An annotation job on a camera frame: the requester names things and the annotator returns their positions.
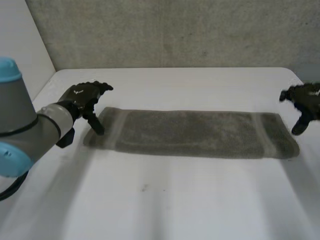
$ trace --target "gray wall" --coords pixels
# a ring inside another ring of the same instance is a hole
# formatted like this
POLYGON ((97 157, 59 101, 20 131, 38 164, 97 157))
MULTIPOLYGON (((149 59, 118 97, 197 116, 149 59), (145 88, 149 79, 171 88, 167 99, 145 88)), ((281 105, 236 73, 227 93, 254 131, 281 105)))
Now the gray wall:
POLYGON ((26 0, 56 70, 320 63, 320 0, 26 0))

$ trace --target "black cable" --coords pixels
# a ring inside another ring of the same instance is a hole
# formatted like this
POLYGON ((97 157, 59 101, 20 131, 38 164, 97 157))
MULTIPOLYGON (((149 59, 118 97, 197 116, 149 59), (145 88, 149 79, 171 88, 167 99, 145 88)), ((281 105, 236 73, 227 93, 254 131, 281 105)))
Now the black cable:
POLYGON ((5 200, 9 197, 11 197, 16 191, 18 191, 18 189, 21 187, 21 185, 24 183, 24 181, 26 180, 26 177, 28 175, 27 171, 25 174, 23 174, 22 176, 18 177, 12 184, 10 187, 8 187, 6 190, 4 190, 3 192, 0 193, 0 201, 5 200))

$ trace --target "gray towel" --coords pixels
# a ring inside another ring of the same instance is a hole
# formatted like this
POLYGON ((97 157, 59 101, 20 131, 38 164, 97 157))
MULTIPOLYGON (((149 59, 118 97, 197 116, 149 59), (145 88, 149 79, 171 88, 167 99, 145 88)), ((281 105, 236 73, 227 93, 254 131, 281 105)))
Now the gray towel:
POLYGON ((106 107, 103 136, 90 130, 86 146, 118 152, 227 159, 287 159, 299 146, 280 115, 229 111, 122 110, 106 107))

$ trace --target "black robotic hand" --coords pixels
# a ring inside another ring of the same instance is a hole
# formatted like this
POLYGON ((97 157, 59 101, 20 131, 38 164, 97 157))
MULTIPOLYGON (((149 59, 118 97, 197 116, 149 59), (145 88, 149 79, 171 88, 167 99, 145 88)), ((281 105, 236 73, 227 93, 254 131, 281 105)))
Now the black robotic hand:
POLYGON ((313 120, 320 120, 320 83, 291 86, 280 94, 280 102, 289 100, 301 112, 292 128, 294 135, 302 134, 313 120))
POLYGON ((95 104, 105 91, 114 88, 107 83, 86 82, 71 86, 65 91, 57 104, 67 108, 73 117, 73 121, 83 117, 88 121, 92 129, 98 135, 103 135, 104 127, 94 113, 95 104))

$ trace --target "table surface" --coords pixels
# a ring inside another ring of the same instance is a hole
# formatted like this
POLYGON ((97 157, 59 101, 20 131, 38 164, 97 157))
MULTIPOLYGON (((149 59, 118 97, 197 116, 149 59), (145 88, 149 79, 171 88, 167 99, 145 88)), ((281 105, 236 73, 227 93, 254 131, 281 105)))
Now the table surface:
MULTIPOLYGON (((114 91, 96 105, 143 110, 279 113, 299 117, 282 89, 301 84, 285 68, 69 69, 34 101, 56 102, 71 85, 98 80, 114 91)), ((21 189, 0 202, 4 240, 313 240, 320 223, 319 123, 296 137, 290 160, 151 156, 54 146, 21 189)))

